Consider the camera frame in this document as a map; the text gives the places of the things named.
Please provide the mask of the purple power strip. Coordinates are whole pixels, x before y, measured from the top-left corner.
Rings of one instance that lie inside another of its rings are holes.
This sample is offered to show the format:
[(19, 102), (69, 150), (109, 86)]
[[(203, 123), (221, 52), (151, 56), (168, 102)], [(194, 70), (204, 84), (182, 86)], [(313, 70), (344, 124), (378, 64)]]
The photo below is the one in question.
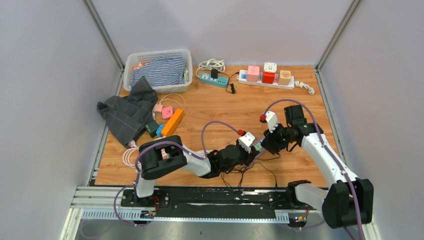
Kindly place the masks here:
[(258, 151), (258, 154), (255, 156), (256, 159), (258, 159), (265, 152), (265, 149), (262, 146), (264, 139), (265, 137), (262, 137), (254, 144), (255, 150)]

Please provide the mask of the green small adapter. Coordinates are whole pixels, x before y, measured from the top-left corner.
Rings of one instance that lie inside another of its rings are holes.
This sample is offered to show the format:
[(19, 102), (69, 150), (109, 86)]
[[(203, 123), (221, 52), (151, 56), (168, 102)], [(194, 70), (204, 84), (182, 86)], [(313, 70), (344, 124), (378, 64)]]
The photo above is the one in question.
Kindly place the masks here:
[(263, 150), (262, 143), (261, 143), (261, 142), (257, 143), (257, 144), (255, 145), (255, 149), (256, 149), (257, 151), (261, 152), (261, 151)]

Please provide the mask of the orange power strip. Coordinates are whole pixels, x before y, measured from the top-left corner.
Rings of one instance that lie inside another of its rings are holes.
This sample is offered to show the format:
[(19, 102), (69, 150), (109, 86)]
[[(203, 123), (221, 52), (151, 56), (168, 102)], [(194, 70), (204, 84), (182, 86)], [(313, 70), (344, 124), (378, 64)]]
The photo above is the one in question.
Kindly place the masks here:
[(171, 136), (175, 132), (178, 125), (183, 121), (184, 116), (184, 110), (178, 108), (160, 131), (161, 135), (165, 137)]

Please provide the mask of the pink cube adapter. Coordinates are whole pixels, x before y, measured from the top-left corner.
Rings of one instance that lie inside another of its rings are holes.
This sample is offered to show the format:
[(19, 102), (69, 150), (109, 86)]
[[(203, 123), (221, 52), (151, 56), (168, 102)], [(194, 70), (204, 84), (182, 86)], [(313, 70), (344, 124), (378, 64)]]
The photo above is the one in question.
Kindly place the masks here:
[(166, 106), (161, 110), (161, 117), (163, 120), (169, 120), (174, 115), (174, 113), (175, 111), (172, 106)]

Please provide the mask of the blue cube socket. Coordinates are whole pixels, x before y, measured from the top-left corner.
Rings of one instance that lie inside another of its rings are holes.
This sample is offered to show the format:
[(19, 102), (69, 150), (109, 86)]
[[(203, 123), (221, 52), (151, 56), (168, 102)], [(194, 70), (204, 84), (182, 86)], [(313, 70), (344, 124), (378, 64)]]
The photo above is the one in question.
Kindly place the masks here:
[(155, 133), (156, 133), (156, 136), (157, 136), (157, 137), (159, 137), (159, 138), (160, 138), (160, 137), (162, 137), (162, 136), (163, 136), (163, 135), (162, 135), (162, 130), (163, 130), (164, 126), (165, 126), (164, 124), (161, 124), (161, 125), (159, 125), (159, 126), (158, 126), (158, 128), (156, 129), (156, 132), (155, 132)]

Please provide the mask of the dark green cube socket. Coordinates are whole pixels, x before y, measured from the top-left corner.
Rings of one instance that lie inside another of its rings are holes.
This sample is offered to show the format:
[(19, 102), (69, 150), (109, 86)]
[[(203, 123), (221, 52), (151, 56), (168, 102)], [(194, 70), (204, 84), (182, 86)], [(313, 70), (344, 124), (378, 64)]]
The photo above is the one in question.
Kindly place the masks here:
[(157, 136), (157, 130), (159, 129), (159, 124), (153, 120), (145, 125), (145, 130), (151, 138), (155, 138)]

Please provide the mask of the light pink usb charger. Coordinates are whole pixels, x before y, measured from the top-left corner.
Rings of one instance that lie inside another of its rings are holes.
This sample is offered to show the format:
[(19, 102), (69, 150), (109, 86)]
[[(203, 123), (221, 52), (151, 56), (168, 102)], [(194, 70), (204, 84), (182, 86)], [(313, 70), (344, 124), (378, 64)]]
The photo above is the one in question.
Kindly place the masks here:
[(162, 110), (163, 110), (163, 108), (164, 108), (164, 106), (162, 105), (162, 104), (156, 104), (154, 107), (153, 107), (153, 112), (155, 113), (155, 114), (161, 114), (162, 113)]

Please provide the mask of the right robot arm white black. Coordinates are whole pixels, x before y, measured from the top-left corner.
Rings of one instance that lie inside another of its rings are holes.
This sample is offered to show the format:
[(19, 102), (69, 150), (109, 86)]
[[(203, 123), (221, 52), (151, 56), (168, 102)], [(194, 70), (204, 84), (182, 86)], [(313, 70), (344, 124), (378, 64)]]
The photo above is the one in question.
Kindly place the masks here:
[(316, 121), (308, 122), (302, 105), (285, 107), (284, 115), (286, 126), (270, 110), (260, 116), (267, 125), (262, 147), (274, 155), (297, 144), (315, 162), (328, 187), (324, 190), (309, 180), (292, 181), (287, 185), (286, 204), (292, 209), (314, 208), (332, 229), (369, 224), (374, 200), (371, 181), (359, 178), (343, 163)]

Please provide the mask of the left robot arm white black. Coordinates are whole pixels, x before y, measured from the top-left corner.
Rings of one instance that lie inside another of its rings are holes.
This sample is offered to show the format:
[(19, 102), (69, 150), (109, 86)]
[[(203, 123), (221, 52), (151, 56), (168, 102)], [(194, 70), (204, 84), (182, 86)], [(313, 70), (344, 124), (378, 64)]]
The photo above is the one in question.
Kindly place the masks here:
[(156, 180), (178, 169), (185, 169), (203, 179), (211, 179), (232, 171), (236, 166), (249, 166), (260, 154), (261, 147), (250, 133), (239, 137), (235, 144), (203, 154), (186, 147), (178, 135), (162, 137), (138, 148), (134, 164), (137, 179), (134, 200), (140, 206), (153, 201)]

